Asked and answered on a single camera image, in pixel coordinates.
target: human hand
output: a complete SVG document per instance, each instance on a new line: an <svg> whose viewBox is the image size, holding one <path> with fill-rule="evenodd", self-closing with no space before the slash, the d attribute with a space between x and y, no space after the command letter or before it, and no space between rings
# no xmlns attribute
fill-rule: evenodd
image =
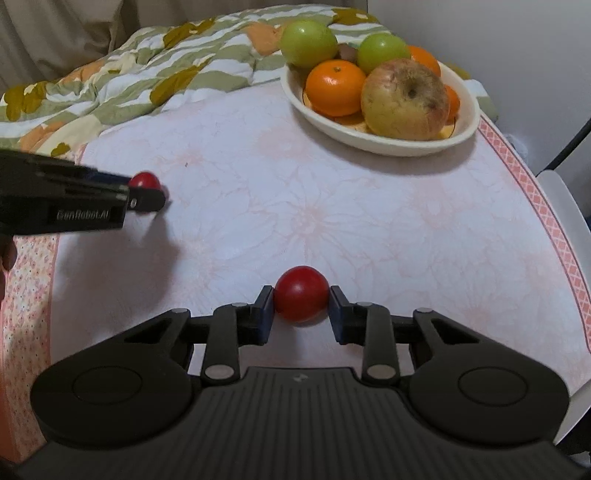
<svg viewBox="0 0 591 480"><path fill-rule="evenodd" d="M12 237L0 233L0 302L4 300L6 289L6 274L17 262L17 246Z"/></svg>

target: orange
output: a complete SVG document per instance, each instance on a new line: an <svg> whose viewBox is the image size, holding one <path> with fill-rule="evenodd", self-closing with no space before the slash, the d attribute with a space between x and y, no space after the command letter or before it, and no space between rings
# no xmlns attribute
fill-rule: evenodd
<svg viewBox="0 0 591 480"><path fill-rule="evenodd" d="M346 60L327 60L310 72L306 94L312 108L328 116L345 116L361 110L365 74Z"/></svg>
<svg viewBox="0 0 591 480"><path fill-rule="evenodd" d="M410 57L417 63L425 65L429 70L432 70L438 77L441 76L441 67L437 59L431 55L427 50L421 47L408 46L410 50Z"/></svg>
<svg viewBox="0 0 591 480"><path fill-rule="evenodd" d="M449 98L449 115L447 116L447 123L450 124L456 119L457 113L460 111L460 98L456 91L449 85L445 85L445 90L447 92L447 97Z"/></svg>

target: apple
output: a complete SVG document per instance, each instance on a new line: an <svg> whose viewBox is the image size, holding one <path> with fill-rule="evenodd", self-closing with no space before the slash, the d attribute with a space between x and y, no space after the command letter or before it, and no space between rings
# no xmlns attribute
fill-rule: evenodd
<svg viewBox="0 0 591 480"><path fill-rule="evenodd" d="M287 63L303 69L331 60L339 51L331 29L314 20L297 20L287 25L279 47Z"/></svg>
<svg viewBox="0 0 591 480"><path fill-rule="evenodd" d="M402 38L391 33L374 33L361 42L357 52L357 65L369 75L385 61L410 57L410 49Z"/></svg>
<svg viewBox="0 0 591 480"><path fill-rule="evenodd" d="M433 140L445 126L449 108L441 79L412 60L382 63L363 84L365 122L383 137Z"/></svg>

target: fruit bowl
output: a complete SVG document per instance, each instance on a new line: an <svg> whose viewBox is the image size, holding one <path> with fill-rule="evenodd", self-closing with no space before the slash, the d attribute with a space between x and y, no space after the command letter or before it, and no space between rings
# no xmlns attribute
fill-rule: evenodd
<svg viewBox="0 0 591 480"><path fill-rule="evenodd" d="M305 75L289 66L286 66L281 73L281 87L291 104L300 111L306 120L318 130L339 142L379 155L422 157L441 152L468 140L476 132L480 121L480 107L476 98L466 88L464 81L444 64L440 63L439 65L441 66L443 83L451 86L457 92L461 101L452 136L443 140L412 141L380 137L362 131L363 128L355 129L354 125L341 125L322 116L304 104L303 85L305 84Z"/></svg>

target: tomato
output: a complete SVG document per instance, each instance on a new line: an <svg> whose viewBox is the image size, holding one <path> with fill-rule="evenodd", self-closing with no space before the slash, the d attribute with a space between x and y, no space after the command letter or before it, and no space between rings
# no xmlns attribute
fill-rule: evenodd
<svg viewBox="0 0 591 480"><path fill-rule="evenodd" d="M305 322L328 306L329 283L312 267L294 267L277 280L273 301L285 320Z"/></svg>
<svg viewBox="0 0 591 480"><path fill-rule="evenodd" d="M127 185L130 187L140 187L143 189L162 189L158 177L150 171L142 171L134 175Z"/></svg>

